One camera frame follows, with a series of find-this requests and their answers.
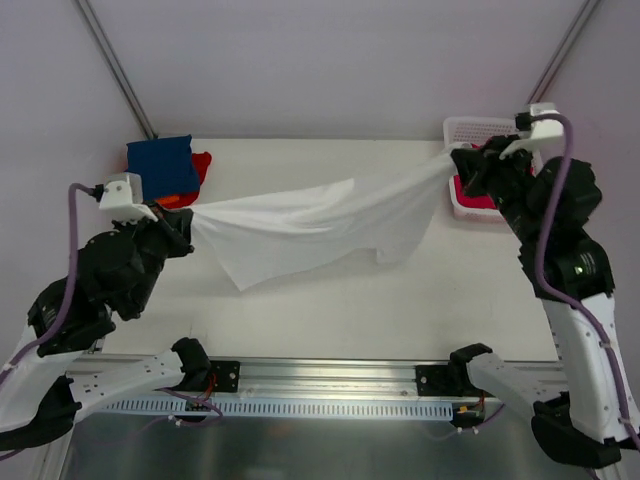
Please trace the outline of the white t shirt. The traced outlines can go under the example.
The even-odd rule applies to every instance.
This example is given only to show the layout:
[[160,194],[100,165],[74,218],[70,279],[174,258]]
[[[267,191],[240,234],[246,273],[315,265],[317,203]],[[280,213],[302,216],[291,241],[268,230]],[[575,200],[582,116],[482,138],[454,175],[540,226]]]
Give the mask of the white t shirt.
[[381,264],[421,243],[455,167],[449,148],[405,172],[193,207],[192,227],[239,290],[359,249]]

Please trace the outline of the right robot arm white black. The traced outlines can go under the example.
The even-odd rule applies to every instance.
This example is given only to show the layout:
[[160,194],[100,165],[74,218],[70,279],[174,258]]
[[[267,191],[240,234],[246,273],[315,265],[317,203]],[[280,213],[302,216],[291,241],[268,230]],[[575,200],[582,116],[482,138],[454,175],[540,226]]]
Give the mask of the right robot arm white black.
[[451,157],[464,192],[488,196],[519,240],[567,386],[545,387],[483,344],[451,354],[447,381],[459,395],[481,390],[518,413],[551,460],[616,478],[622,451],[639,446],[639,410],[618,357],[610,262],[585,231],[602,194],[590,164],[557,157],[535,171],[531,154],[510,144],[498,136]]

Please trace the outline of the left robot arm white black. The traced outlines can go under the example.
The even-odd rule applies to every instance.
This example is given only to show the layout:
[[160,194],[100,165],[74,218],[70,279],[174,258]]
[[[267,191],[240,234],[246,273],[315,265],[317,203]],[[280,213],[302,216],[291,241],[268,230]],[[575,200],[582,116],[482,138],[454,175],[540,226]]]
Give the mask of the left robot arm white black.
[[75,248],[75,267],[32,304],[16,353],[1,371],[1,452],[50,443],[102,406],[146,390],[197,390],[211,363],[194,338],[181,338],[152,360],[118,373],[72,379],[71,363],[112,333],[112,319],[144,312],[169,259],[193,250],[190,209],[157,204],[155,219],[114,222],[111,230]]

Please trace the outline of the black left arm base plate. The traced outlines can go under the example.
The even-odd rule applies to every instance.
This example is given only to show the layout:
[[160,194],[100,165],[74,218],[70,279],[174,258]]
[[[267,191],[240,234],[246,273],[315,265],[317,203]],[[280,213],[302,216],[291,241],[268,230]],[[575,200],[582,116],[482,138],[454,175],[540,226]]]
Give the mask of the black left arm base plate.
[[236,360],[213,360],[208,372],[189,387],[197,394],[237,393],[241,378],[241,363]]

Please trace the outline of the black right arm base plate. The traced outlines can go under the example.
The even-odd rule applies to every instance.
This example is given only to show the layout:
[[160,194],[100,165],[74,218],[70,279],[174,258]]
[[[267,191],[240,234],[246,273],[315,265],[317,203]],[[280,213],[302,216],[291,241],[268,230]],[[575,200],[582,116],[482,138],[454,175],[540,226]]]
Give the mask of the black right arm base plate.
[[458,368],[445,364],[422,364],[414,367],[417,394],[426,396],[473,396],[475,389]]

